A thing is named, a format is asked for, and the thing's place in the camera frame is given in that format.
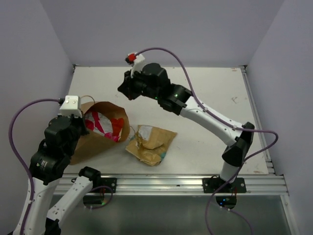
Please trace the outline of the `pink snack bag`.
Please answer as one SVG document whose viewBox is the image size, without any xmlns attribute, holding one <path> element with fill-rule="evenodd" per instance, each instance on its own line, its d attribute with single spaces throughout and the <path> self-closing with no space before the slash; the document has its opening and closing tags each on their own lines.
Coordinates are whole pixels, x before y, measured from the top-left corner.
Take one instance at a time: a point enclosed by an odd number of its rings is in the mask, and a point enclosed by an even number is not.
<svg viewBox="0 0 313 235">
<path fill-rule="evenodd" d="M 85 114 L 86 127 L 93 132 L 108 138 L 113 139 L 113 128 L 111 121 L 103 114 L 91 111 Z"/>
</svg>

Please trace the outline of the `brown paper bag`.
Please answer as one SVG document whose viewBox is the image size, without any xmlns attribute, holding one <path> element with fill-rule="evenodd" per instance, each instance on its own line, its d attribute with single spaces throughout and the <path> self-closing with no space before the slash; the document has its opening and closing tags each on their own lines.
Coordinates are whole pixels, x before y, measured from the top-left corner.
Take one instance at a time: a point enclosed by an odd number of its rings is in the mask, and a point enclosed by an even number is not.
<svg viewBox="0 0 313 235">
<path fill-rule="evenodd" d="M 83 119 L 85 114 L 91 111 L 99 112 L 106 116 L 109 120 L 112 118 L 123 118 L 124 125 L 119 142 L 115 142 L 111 139 L 105 138 L 92 130 L 88 129 L 89 134 L 82 136 L 77 144 L 74 155 L 71 157 L 70 164 L 77 165 L 92 157 L 103 153 L 122 142 L 125 142 L 130 134 L 129 119 L 124 108 L 117 106 L 108 101 L 91 101 L 82 104 L 81 110 L 83 111 Z"/>
</svg>

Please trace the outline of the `red snack bag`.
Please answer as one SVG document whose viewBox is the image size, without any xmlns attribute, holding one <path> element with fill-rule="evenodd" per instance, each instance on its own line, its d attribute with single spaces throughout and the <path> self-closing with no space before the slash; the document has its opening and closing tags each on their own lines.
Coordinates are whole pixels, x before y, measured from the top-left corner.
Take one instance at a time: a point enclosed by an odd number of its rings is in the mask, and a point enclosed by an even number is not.
<svg viewBox="0 0 313 235">
<path fill-rule="evenodd" d="M 123 118 L 112 118 L 111 124 L 112 124 L 112 140 L 115 142 L 119 142 L 119 140 L 121 138 L 123 125 L 124 125 L 124 119 Z"/>
</svg>

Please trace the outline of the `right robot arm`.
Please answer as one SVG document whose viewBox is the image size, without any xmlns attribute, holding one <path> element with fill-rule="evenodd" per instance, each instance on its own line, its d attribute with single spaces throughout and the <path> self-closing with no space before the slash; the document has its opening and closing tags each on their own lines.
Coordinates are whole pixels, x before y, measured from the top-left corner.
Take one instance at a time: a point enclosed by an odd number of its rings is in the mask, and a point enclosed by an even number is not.
<svg viewBox="0 0 313 235">
<path fill-rule="evenodd" d="M 187 118 L 217 136 L 226 145 L 218 187 L 223 192 L 235 187 L 236 175 L 253 142 L 252 123 L 226 123 L 227 117 L 200 102 L 189 89 L 171 83 L 166 69 L 157 63 L 147 64 L 141 71 L 126 71 L 117 90 L 129 100 L 139 96 L 154 99 L 164 110 Z"/>
</svg>

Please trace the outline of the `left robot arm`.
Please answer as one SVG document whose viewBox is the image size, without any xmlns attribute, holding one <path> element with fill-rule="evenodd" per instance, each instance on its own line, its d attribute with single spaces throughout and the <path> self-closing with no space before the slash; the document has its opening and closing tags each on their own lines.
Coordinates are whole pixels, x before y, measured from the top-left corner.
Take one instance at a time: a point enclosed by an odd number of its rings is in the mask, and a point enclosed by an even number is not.
<svg viewBox="0 0 313 235">
<path fill-rule="evenodd" d="M 66 194 L 50 206 L 56 187 L 76 149 L 81 136 L 88 134 L 84 120 L 71 115 L 49 122 L 45 138 L 30 161 L 31 179 L 27 199 L 14 235 L 59 235 L 65 219 L 88 192 L 102 186 L 100 171 L 84 167 Z"/>
</svg>

